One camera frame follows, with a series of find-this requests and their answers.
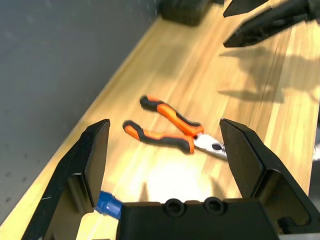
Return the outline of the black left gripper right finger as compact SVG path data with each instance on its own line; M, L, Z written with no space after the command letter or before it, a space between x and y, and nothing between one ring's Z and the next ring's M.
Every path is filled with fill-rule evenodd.
M260 201L280 227L309 226L313 207L289 170L244 124L223 118L220 129L231 173L243 198Z

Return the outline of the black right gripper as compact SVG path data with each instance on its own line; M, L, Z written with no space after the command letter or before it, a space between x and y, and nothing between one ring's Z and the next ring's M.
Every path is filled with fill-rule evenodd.
M223 12L225 18L246 14L267 0L232 0ZM225 48L243 48L258 44L293 27L300 22L309 22L311 14L320 22L320 0L287 0L269 7L245 20L223 43Z

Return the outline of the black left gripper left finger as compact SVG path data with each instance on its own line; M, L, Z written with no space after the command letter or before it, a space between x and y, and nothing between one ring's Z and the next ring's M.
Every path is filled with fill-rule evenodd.
M57 164L22 236L24 240L74 240L93 212L102 186L110 120L89 125Z

